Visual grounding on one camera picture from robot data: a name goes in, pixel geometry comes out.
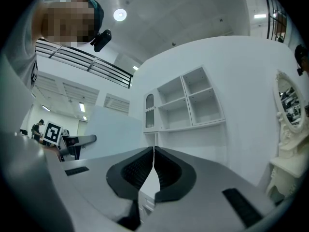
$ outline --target black railing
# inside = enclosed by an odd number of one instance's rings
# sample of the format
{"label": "black railing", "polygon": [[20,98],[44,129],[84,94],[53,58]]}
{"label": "black railing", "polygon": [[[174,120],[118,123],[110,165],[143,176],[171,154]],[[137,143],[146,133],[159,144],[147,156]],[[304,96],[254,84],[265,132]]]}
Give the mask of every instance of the black railing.
{"label": "black railing", "polygon": [[130,88],[133,75],[90,53],[47,40],[36,42],[37,54],[54,59]]}
{"label": "black railing", "polygon": [[286,35],[287,15],[284,8],[277,0],[266,0],[268,9],[267,38],[274,41],[284,42]]}

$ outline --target white ornate frame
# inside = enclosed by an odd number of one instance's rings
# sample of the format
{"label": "white ornate frame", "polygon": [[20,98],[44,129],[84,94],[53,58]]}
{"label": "white ornate frame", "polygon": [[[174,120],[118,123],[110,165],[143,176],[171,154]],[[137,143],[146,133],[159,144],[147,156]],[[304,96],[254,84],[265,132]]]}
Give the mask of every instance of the white ornate frame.
{"label": "white ornate frame", "polygon": [[[297,127],[293,126],[287,118],[284,108],[279,97],[278,82],[280,79],[284,79],[294,88],[300,104],[300,122]],[[305,112],[305,104],[303,96],[298,86],[293,82],[290,77],[278,70],[278,73],[274,82],[274,96],[275,102],[278,108],[277,117],[279,119],[280,130],[280,143],[279,143],[279,157],[290,158],[297,152],[297,146],[309,135],[309,123]]]}

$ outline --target person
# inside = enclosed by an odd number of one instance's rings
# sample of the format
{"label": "person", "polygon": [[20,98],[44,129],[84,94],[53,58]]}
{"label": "person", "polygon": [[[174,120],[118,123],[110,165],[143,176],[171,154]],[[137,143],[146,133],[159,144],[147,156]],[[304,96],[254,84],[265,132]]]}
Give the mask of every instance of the person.
{"label": "person", "polygon": [[295,59],[302,71],[309,73],[308,50],[306,47],[299,44],[294,53]]}
{"label": "person", "polygon": [[19,18],[2,54],[32,89],[38,74],[36,41],[43,37],[68,46],[88,43],[98,34],[103,18],[104,11],[95,0],[35,0]]}
{"label": "person", "polygon": [[40,120],[39,123],[33,125],[32,127],[32,135],[33,135],[33,139],[35,141],[37,141],[38,143],[40,142],[40,137],[42,136],[40,134],[40,126],[44,125],[44,120]]}

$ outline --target fluorescent ceiling light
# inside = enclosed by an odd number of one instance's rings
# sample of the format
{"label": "fluorescent ceiling light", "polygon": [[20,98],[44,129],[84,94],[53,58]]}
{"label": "fluorescent ceiling light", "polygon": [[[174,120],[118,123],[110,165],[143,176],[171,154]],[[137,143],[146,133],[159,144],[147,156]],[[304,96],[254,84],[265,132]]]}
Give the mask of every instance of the fluorescent ceiling light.
{"label": "fluorescent ceiling light", "polygon": [[80,107],[80,109],[81,109],[81,111],[82,112],[85,112],[85,106],[84,106],[84,104],[83,103],[79,103],[79,107]]}
{"label": "fluorescent ceiling light", "polygon": [[42,106],[46,111],[50,112],[50,110],[46,106]]}
{"label": "fluorescent ceiling light", "polygon": [[266,18],[266,14],[255,14],[254,15],[254,18],[256,19],[256,18]]}
{"label": "fluorescent ceiling light", "polygon": [[126,11],[124,9],[115,10],[114,19],[116,21],[123,21],[124,19],[126,19]]}

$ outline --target white ceiling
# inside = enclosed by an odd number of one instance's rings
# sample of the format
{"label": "white ceiling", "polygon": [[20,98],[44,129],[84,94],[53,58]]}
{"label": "white ceiling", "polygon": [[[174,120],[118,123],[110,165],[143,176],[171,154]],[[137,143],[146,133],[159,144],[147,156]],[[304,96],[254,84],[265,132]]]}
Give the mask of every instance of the white ceiling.
{"label": "white ceiling", "polygon": [[[172,42],[178,46],[233,34],[231,17],[225,9],[233,4],[225,4],[225,0],[97,1],[105,13],[100,31],[112,31],[112,41],[107,46],[138,63],[172,48]],[[243,1],[235,0],[235,3],[245,6]],[[118,8],[127,11],[127,18],[122,22],[113,18]]]}
{"label": "white ceiling", "polygon": [[[98,90],[40,72],[32,90],[37,101],[52,112],[83,120],[91,117]],[[79,102],[84,103],[85,113]]]}

